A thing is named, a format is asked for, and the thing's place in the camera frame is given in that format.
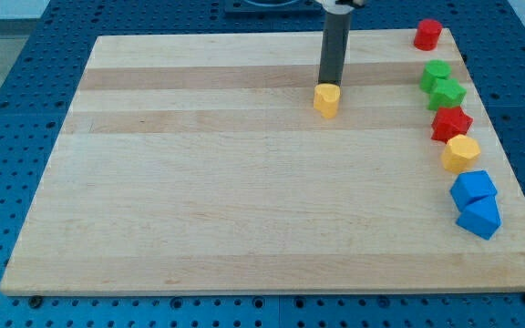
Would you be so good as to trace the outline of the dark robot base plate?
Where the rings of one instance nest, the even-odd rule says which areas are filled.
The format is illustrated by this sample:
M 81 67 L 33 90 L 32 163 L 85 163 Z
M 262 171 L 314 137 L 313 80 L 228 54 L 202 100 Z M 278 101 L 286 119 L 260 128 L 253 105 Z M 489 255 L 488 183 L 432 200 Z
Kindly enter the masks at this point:
M 226 15 L 321 14 L 314 0 L 222 0 Z

